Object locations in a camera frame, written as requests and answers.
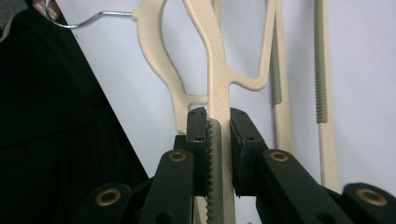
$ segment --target black fabric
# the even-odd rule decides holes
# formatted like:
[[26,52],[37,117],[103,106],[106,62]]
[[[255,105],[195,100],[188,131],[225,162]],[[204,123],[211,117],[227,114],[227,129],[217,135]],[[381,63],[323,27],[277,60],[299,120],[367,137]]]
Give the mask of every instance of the black fabric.
[[147,179],[72,33],[17,15],[0,43],[0,223],[68,223],[96,187]]

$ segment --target silver metal hook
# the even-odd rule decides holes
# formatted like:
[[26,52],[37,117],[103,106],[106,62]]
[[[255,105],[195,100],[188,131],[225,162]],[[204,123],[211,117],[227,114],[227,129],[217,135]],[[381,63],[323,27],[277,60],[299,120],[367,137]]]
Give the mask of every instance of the silver metal hook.
[[89,23],[96,21],[97,19],[99,19],[102,16],[118,16],[118,17],[132,17],[132,12],[120,12],[120,11],[101,11],[96,13],[95,15],[93,15],[92,17],[90,17],[89,19],[87,19],[84,22],[78,23],[78,24],[73,24],[73,25],[64,25],[64,24],[60,24],[59,22],[55,21],[51,15],[50,15],[50,2],[51,0],[47,0],[46,1],[46,14],[47,14],[47,18],[52,21],[52,23],[54,23],[57,26],[66,28],[66,29],[76,29],[85,25],[88,25]]

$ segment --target white surface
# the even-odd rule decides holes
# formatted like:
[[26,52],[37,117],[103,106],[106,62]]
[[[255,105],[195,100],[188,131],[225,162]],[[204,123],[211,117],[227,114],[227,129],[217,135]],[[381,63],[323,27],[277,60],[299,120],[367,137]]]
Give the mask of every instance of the white surface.
[[[58,0],[69,23],[99,10],[138,8],[132,0]],[[284,0],[284,28],[296,155],[319,181],[315,116],[314,2]],[[396,1],[329,1],[335,141],[340,182],[366,182],[396,195]],[[221,31],[227,62],[257,74],[264,1],[223,0]],[[148,175],[177,133],[170,96],[139,49],[136,23],[103,18],[74,31]],[[181,1],[166,2],[163,38],[188,93],[206,94],[205,48]],[[245,110],[269,148],[275,147],[270,86],[232,86],[231,106]],[[253,199],[237,200],[237,223],[260,223]]]

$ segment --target brass rivet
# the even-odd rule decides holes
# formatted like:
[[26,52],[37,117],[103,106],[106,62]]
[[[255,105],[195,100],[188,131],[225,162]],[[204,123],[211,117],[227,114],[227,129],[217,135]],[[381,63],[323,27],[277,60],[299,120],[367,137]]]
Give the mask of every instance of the brass rivet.
[[[114,197],[109,200],[103,199],[103,197],[109,193],[114,194]],[[96,203],[99,206],[105,207],[105,206],[109,206],[113,203],[116,203],[120,199],[120,197],[121,197],[121,192],[118,189],[105,189],[104,191],[100,192],[100,194],[98,194],[98,196],[96,196]]]
[[169,155],[169,158],[171,159],[171,161],[184,161],[186,160],[187,156],[182,152],[174,152]]
[[289,159],[289,157],[282,152],[273,152],[270,156],[274,161],[287,161]]
[[375,206],[385,206],[388,204],[388,201],[384,196],[371,189],[358,189],[356,190],[356,194],[358,194],[358,196],[365,202]]

